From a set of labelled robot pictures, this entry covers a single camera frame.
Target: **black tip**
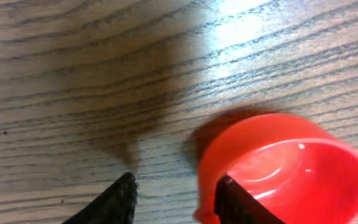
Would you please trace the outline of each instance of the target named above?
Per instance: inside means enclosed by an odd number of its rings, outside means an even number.
[[[137,198],[135,176],[127,172],[63,224],[132,224]]]

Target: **black plastic piece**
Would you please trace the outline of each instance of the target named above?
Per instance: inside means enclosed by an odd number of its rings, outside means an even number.
[[[221,224],[284,224],[228,175],[216,186],[214,212]]]
[[[132,224],[137,184],[132,173],[125,173],[84,209],[62,224]]]

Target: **wood grain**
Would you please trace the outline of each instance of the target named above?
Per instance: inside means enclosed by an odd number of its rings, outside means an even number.
[[[195,133],[227,111],[358,147],[358,1],[0,0],[0,223],[60,223],[128,170],[136,223],[194,223],[198,142],[241,117]]]

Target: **wooden surface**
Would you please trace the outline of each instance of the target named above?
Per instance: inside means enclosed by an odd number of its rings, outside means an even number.
[[[358,147],[358,1],[0,0],[0,223],[128,170],[136,223],[194,223],[197,152],[274,111]]]

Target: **red plastic cap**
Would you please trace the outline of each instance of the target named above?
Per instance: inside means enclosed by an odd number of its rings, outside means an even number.
[[[358,217],[358,151],[299,116],[245,119],[210,144],[200,162],[196,215],[205,224],[219,224],[214,191],[226,173],[287,224]]]

